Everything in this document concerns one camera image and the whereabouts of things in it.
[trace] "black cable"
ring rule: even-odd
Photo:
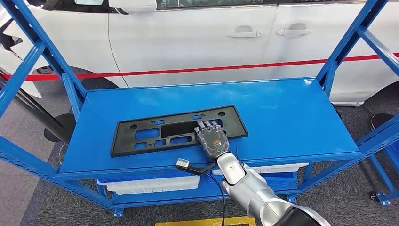
[[[224,226],[224,218],[226,217],[226,200],[224,199],[224,194],[223,194],[223,189],[220,186],[219,182],[210,174],[208,173],[204,173],[205,175],[207,175],[209,178],[211,178],[212,180],[214,180],[214,182],[217,184],[217,186],[219,187],[220,193],[222,194],[222,201],[223,201],[223,217],[222,217],[222,226]]]
[[[238,151],[237,151],[237,146],[236,146],[236,156],[239,162],[241,162],[241,167],[244,167],[244,163],[241,161],[241,159],[239,159],[238,157]]]

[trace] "black plastic bracket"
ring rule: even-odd
[[[222,126],[228,139],[248,136],[233,105],[120,121],[116,126],[111,157],[199,145],[194,128],[200,121],[215,121]]]

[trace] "shelf foot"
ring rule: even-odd
[[[374,191],[371,191],[368,193],[370,195],[370,199],[375,201],[375,202],[380,202],[383,206],[388,206],[391,204],[391,202],[385,198],[386,194],[385,193],[377,193]]]
[[[286,194],[288,202],[296,202],[296,196],[294,194]]]
[[[124,208],[116,209],[114,211],[113,217],[114,218],[121,218],[123,216],[123,210],[124,210]]]

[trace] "robot finger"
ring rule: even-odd
[[[203,128],[205,128],[205,125],[204,125],[204,123],[203,122],[198,122],[198,125],[199,125],[199,127],[201,128],[201,129],[203,129]]]

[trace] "white storage bin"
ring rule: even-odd
[[[198,188],[199,176],[154,175],[145,177],[121,177],[98,179],[99,185],[107,186],[116,194],[140,194],[151,192],[179,191]]]
[[[259,166],[252,167],[257,173],[285,173],[285,172],[297,172],[300,167],[307,166],[309,163],[297,163],[297,164],[285,164],[285,165],[275,165],[275,166]],[[220,169],[212,171],[212,174],[221,175]]]

